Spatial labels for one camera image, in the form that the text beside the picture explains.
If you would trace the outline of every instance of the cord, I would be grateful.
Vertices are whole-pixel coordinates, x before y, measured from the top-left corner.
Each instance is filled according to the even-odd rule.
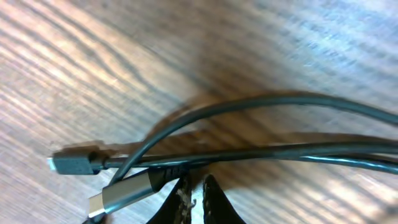
[[[295,157],[293,154],[300,151],[306,151],[308,154],[316,151],[310,156]],[[256,147],[253,149],[234,149],[222,150],[218,152],[204,152],[197,154],[177,154],[167,156],[146,156],[143,157],[133,167],[157,167],[166,168],[172,166],[186,166],[187,168],[196,168],[205,166],[214,162],[221,161],[236,161],[242,159],[282,159],[290,161],[305,161],[305,162],[320,162],[326,164],[337,164],[343,166],[359,167],[363,169],[377,170],[391,174],[398,174],[398,159],[377,156],[372,154],[365,154],[371,149],[374,153],[382,151],[389,154],[398,154],[398,143],[389,142],[324,142],[324,143],[306,143],[287,146],[268,146]],[[288,151],[292,153],[292,157],[278,157],[272,155],[273,152]],[[345,153],[360,153],[360,154],[345,154],[337,155],[339,151]],[[126,157],[109,158],[103,162],[103,168],[119,168]]]
[[[199,119],[209,118],[214,115],[228,113],[232,111],[244,110],[249,108],[257,108],[260,106],[274,106],[274,105],[313,105],[313,106],[326,106],[338,110],[349,111],[361,115],[369,116],[370,118],[378,119],[385,123],[398,125],[398,116],[381,111],[370,106],[355,103],[346,99],[336,98],[332,96],[319,95],[313,93],[300,93],[294,95],[276,94],[267,96],[257,96],[246,98],[243,100],[235,100],[217,105],[207,106],[205,108],[192,111],[183,115],[170,123],[164,129],[156,132],[144,140],[142,145],[137,149],[134,154],[131,154],[123,165],[116,171],[110,181],[110,185],[120,181],[127,174],[130,168],[136,164],[139,159],[156,143],[163,138],[167,137],[174,131],[190,124]]]

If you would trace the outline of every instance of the curved black cable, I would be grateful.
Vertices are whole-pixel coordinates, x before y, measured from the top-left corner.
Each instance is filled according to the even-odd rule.
[[[392,113],[381,111],[379,109],[355,103],[346,99],[336,98],[332,96],[325,96],[313,93],[301,93],[294,95],[267,95],[257,96],[253,98],[246,98],[243,100],[235,100],[217,105],[207,106],[205,108],[192,111],[186,115],[177,118],[167,127],[149,136],[142,142],[142,145],[134,154],[131,154],[125,163],[116,171],[110,181],[110,185],[120,181],[127,174],[129,169],[136,164],[139,159],[156,143],[167,137],[174,131],[192,123],[199,119],[209,118],[214,115],[228,113],[232,111],[244,110],[249,108],[257,108],[260,106],[274,106],[274,105],[313,105],[326,106],[338,110],[349,111],[353,113],[369,116],[394,126],[398,125],[398,116]]]
[[[398,174],[398,159],[377,156],[372,154],[363,154],[369,152],[363,148],[367,146],[374,150],[374,153],[381,151],[389,154],[398,154],[398,143],[383,142],[324,142],[324,143],[306,143],[286,146],[269,146],[257,147],[254,149],[234,149],[222,150],[216,152],[204,152],[197,154],[177,154],[167,156],[146,156],[143,157],[134,167],[170,167],[186,165],[190,167],[205,166],[214,162],[221,161],[236,161],[241,159],[282,159],[291,161],[305,161],[305,162],[320,162],[326,164],[336,164],[343,166],[359,167],[363,169],[377,170],[381,172],[388,172],[391,174]],[[274,157],[274,151],[303,151],[311,149],[311,151],[318,151],[322,148],[322,154],[327,156],[320,156],[312,154],[311,156],[300,157]],[[361,154],[344,154],[336,155],[338,151],[347,150],[353,153]],[[104,162],[104,168],[119,168],[126,157],[109,158]]]

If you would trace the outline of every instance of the wooden table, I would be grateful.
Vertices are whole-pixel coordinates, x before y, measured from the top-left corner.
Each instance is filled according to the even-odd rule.
[[[3,1],[0,223],[81,223],[87,198],[114,170],[57,175],[45,163],[52,151],[130,149],[205,105],[302,90],[397,112],[397,10],[389,0]],[[280,106],[197,122],[151,153],[331,138],[320,133],[398,138],[353,114]],[[247,223],[383,223],[398,212],[390,174],[279,161],[208,171]],[[171,188],[116,212],[112,223],[145,223]]]

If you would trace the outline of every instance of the cable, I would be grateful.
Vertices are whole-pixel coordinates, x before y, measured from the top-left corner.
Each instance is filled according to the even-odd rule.
[[[294,95],[267,95],[257,96],[253,98],[246,98],[243,100],[235,100],[217,105],[207,106],[205,108],[192,111],[186,115],[177,118],[170,123],[167,127],[155,134],[149,136],[144,140],[142,145],[137,149],[134,154],[131,154],[124,164],[116,171],[115,175],[110,181],[110,185],[120,181],[127,174],[129,169],[136,164],[139,159],[156,143],[163,138],[167,137],[174,131],[192,123],[199,119],[208,118],[214,115],[228,113],[232,111],[244,110],[249,108],[257,108],[260,106],[274,106],[274,105],[313,105],[313,106],[326,106],[338,110],[349,111],[353,113],[369,116],[370,118],[378,119],[385,123],[398,125],[398,116],[372,108],[370,106],[355,103],[342,98],[335,98],[332,96],[325,96],[313,93],[301,93]]]
[[[223,150],[218,152],[204,152],[198,154],[146,156],[143,157],[137,164],[135,164],[134,167],[165,168],[172,166],[187,166],[187,168],[191,168],[201,167],[221,161],[236,161],[242,159],[283,159],[291,161],[337,164],[398,174],[397,159],[386,156],[364,154],[368,153],[369,151],[363,146],[371,148],[372,152],[374,153],[384,151],[388,152],[389,154],[398,154],[398,143],[396,142],[324,142],[287,146],[256,147],[254,149]],[[277,157],[272,155],[274,152],[280,151],[289,151],[289,153],[291,152],[292,154],[301,153],[299,151],[307,151],[310,153],[307,149],[311,149],[311,151],[314,152],[320,151],[320,149],[322,149],[322,152],[318,153],[327,154],[327,156],[315,156],[317,153],[313,153],[311,156],[300,157]],[[345,153],[348,151],[350,153],[361,154],[336,155],[339,153],[338,151],[341,152],[342,150],[345,150]],[[119,168],[126,159],[126,157],[109,158],[104,161],[103,168]]]

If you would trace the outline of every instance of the cable connector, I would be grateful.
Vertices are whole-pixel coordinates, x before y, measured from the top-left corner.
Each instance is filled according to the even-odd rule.
[[[161,190],[171,180],[185,175],[183,167],[168,169],[146,169],[114,185],[105,187],[102,193],[90,198],[88,216],[110,214],[134,202],[140,201]]]
[[[63,175],[96,175],[108,156],[98,146],[66,148],[47,158],[51,170]]]

